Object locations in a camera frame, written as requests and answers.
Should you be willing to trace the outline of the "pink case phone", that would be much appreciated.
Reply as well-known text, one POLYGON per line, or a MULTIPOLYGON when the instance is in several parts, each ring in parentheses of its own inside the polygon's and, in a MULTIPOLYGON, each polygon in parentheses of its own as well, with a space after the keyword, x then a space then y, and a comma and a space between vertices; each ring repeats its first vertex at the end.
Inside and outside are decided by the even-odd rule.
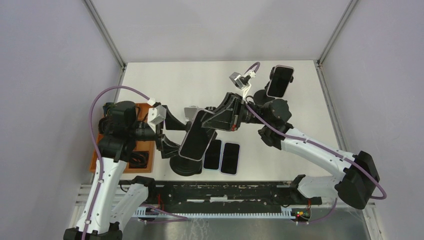
POLYGON ((191 127, 178 150, 179 156, 192 161, 200 161, 203 158, 216 132, 213 128, 203 127, 203 121, 212 117, 213 114, 212 111, 206 109, 196 112, 191 127))

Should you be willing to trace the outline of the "white folding phone stand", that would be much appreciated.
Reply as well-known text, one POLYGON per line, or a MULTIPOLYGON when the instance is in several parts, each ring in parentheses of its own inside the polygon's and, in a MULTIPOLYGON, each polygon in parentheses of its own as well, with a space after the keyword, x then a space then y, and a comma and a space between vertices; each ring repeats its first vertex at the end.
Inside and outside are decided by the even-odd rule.
POLYGON ((192 105, 192 106, 185 107, 183 110, 184 110, 185 122, 188 123, 188 122, 192 122, 195 119, 196 114, 199 110, 199 107, 192 105))

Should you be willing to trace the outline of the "black round base stand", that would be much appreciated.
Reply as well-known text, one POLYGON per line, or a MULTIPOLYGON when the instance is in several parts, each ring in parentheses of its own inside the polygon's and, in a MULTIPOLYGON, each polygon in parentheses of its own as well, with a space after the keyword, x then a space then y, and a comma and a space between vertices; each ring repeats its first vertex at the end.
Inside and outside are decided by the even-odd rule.
MULTIPOLYGON (((215 132, 213 135, 213 140, 217 137, 217 133, 215 132)), ((190 160, 179 155, 170 158, 169 166, 172 171, 177 175, 188 177, 193 175, 198 175, 202 172, 202 161, 204 155, 200 161, 190 160)))

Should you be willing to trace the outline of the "light blue case phone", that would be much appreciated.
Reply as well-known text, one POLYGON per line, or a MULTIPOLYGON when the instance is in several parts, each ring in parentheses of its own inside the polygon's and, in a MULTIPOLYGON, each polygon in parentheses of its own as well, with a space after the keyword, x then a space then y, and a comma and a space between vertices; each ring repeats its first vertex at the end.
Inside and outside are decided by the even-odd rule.
POLYGON ((212 140, 203 156, 203 168, 217 171, 221 166, 222 140, 212 140))

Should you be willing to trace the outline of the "lilac case phone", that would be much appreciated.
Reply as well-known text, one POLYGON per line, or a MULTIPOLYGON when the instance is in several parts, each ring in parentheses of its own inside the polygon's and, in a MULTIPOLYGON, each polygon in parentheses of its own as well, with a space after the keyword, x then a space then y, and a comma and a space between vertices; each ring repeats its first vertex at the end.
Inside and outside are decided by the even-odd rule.
POLYGON ((240 157, 240 145, 226 142, 224 144, 220 172, 226 175, 236 175, 238 173, 240 157))

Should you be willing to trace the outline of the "clear case phone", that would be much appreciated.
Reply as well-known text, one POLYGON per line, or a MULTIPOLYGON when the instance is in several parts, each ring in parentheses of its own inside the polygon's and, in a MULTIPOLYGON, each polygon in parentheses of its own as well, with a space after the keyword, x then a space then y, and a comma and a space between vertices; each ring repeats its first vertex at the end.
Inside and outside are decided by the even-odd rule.
POLYGON ((271 98, 283 98, 290 83, 293 82, 294 68, 276 65, 271 69, 266 95, 271 98))

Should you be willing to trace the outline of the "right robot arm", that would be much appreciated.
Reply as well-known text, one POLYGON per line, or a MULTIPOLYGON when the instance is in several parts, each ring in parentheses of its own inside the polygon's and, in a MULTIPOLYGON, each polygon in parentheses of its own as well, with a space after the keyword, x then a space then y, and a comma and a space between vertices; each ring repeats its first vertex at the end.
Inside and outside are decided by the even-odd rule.
POLYGON ((219 106, 206 109, 201 126, 234 132, 242 123, 262 124, 258 134, 267 146, 302 157, 330 174, 297 176, 295 187, 288 191, 289 199, 295 204, 315 197, 338 198, 350 207, 363 210, 369 200, 388 197, 369 153, 360 151, 354 154, 327 146, 289 123, 291 116, 284 99, 255 104, 237 93, 228 92, 219 106))

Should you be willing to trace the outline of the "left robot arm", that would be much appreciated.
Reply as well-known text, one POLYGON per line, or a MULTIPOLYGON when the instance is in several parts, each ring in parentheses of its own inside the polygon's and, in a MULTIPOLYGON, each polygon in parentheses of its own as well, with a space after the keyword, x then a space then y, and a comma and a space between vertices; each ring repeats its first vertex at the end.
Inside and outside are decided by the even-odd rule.
POLYGON ((157 198, 155 180, 137 176, 130 181, 124 197, 113 205, 117 187, 137 142, 156 143, 163 158, 177 155, 179 145, 168 140, 163 129, 185 131, 167 106, 151 103, 145 118, 139 120, 141 109, 132 101, 112 103, 105 108, 99 122, 100 140, 94 140, 97 155, 94 180, 80 219, 65 230, 65 240, 121 240, 123 231, 137 208, 157 198))

